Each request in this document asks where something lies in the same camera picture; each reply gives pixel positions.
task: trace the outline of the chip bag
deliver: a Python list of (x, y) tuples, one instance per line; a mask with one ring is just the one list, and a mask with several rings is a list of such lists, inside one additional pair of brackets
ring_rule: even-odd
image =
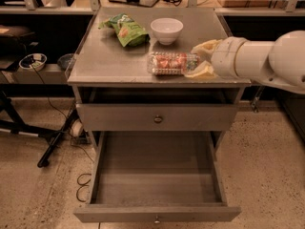
[(137, 46), (150, 41), (150, 36), (146, 30), (126, 13), (120, 13), (102, 23), (99, 29), (114, 28), (118, 40), (123, 47)]

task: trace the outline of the concrete floor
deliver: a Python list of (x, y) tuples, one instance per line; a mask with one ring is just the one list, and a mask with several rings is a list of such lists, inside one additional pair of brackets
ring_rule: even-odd
[[(12, 103), (28, 124), (58, 129), (64, 121), (46, 99)], [(66, 114), (71, 99), (51, 103)], [(82, 147), (94, 158), (91, 145)], [(75, 196), (76, 180), (91, 172), (92, 162), (65, 135), (50, 165), (39, 169), (47, 148), (41, 138), (0, 133), (0, 228), (97, 229), (98, 223), (81, 223), (72, 213), (84, 206)], [(217, 157), (229, 205), (242, 210), (232, 222), (102, 223), (101, 228), (305, 228), (305, 146), (280, 108), (261, 107), (255, 114), (241, 107)], [(82, 190), (81, 198), (86, 194)]]

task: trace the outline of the white robotic arm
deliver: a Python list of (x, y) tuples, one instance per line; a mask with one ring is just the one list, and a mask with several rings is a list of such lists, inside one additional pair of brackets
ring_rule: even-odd
[(221, 77), (248, 78), (305, 94), (305, 31), (289, 32), (275, 42), (229, 37), (205, 51), (205, 56)]

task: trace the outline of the closed drawer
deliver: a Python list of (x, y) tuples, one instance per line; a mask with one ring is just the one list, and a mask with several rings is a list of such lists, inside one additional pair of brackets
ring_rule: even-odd
[(230, 104), (78, 104), (91, 131), (226, 131), (237, 107)]
[(210, 133), (102, 133), (83, 222), (231, 221)]

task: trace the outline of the cylindrical container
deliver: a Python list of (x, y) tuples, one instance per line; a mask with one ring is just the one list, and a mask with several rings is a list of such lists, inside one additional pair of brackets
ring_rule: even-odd
[(189, 52), (152, 52), (148, 57), (148, 72), (155, 75), (185, 74), (199, 65), (197, 54)]

